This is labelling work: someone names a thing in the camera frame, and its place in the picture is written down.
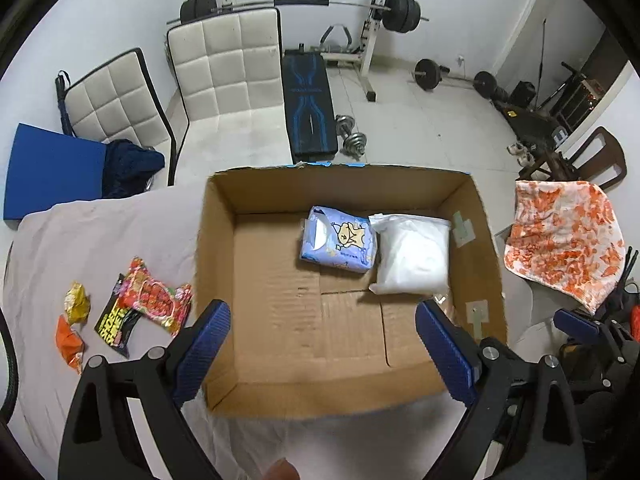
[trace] white floor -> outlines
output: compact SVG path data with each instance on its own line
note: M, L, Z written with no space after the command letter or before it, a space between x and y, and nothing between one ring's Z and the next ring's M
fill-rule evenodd
M444 168L470 173L476 181L492 232L513 221L516 140L492 104L464 84L442 82L425 92L408 70L372 68L377 101L367 102L351 68L328 69L336 114L352 115L367 136L361 162ZM352 162L338 153L334 162Z

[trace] blue gripper pad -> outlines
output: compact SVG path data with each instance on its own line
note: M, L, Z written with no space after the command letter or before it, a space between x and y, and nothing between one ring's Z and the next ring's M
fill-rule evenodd
M215 312L195 337L175 373L174 403L178 408L193 399L231 329L231 311L220 302Z
M583 345L595 345L598 343L599 327L591 321L577 316L564 308L554 314L554 325L569 337L573 337Z
M477 397L473 368L424 301L415 310L415 329L451 397L464 402L469 408Z

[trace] orange wrapper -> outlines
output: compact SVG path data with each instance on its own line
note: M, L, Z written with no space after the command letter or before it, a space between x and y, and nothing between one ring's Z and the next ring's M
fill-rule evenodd
M66 364L71 366L78 374L82 373L82 353L84 342L75 330L71 330L64 316L58 318L56 329L56 346Z

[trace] screw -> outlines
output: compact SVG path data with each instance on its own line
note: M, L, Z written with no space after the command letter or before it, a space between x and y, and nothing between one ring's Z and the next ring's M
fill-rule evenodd
M485 346L482 349L482 355L487 359L489 359L489 361L495 361L498 357L500 357L500 352L498 352L492 346Z
M164 348L161 346L154 346L149 352L146 353L149 359L159 359L164 355Z
M555 368L560 364L558 358L555 355L545 355L545 365Z
M89 361L87 362L87 366L89 368L97 368L98 366L100 366L102 364L102 359L103 357L101 355L94 355L93 357L91 357L89 359Z

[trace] white sheet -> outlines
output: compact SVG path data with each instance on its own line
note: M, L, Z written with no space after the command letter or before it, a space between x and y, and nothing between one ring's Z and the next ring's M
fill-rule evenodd
M54 343L66 290L78 280L91 295L91 314L81 331L88 346L84 362L94 354L110 362L122 360L93 330L111 287L136 254L154 276L171 285L193 279L202 192L199 183L125 200L57 205L20 224L3 296L20 373L10 428L45 478L56 478L66 414L78 383ZM129 341L130 355L139 358L151 346L169 341L162 328L141 319ZM380 413L304 422L215 418L201 397L183 408L225 480L257 480L282 456L303 480L419 479L463 412L448 394ZM135 402L132 416L152 472L170 478Z

